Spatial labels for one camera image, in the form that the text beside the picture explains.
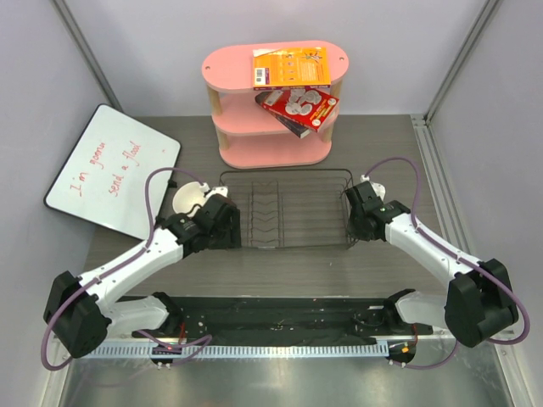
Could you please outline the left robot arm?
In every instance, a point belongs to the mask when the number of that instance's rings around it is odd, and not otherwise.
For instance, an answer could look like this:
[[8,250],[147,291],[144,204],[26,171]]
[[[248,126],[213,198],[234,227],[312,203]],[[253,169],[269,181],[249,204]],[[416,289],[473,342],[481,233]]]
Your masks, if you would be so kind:
[[196,204],[190,215],[162,220],[150,240],[108,264],[73,276],[65,271],[54,281],[44,320],[70,356],[79,359],[105,339],[132,332],[152,332],[163,338],[180,330],[181,308],[163,292],[139,300],[123,296],[154,273],[191,254],[241,245],[240,210],[220,194]]

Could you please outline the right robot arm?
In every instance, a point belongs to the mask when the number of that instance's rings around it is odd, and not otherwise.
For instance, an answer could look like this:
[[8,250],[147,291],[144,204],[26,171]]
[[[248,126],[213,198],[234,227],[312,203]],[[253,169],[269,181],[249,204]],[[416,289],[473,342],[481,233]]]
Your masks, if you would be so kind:
[[383,313],[392,334],[413,324],[448,330],[473,348],[518,322],[507,268],[500,261],[482,261],[454,247],[428,229],[398,201],[383,201],[383,188],[363,181],[346,190],[350,204],[347,232],[358,241],[386,242],[416,260],[444,287],[445,294],[407,290]]

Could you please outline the red patterned bowl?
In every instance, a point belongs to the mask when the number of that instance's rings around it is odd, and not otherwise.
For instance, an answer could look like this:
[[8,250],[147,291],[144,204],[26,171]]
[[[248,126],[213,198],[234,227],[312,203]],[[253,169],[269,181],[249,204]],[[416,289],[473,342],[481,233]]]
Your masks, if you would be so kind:
[[194,216],[198,209],[205,204],[205,194],[210,190],[207,183],[189,182],[179,188],[173,199],[172,208],[175,214]]

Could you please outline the black wire dish rack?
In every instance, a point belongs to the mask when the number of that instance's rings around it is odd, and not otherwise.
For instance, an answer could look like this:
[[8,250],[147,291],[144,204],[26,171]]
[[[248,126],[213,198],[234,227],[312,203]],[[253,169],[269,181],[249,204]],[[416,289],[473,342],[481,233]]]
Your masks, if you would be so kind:
[[228,170],[219,183],[240,210],[244,249],[350,248],[347,169]]

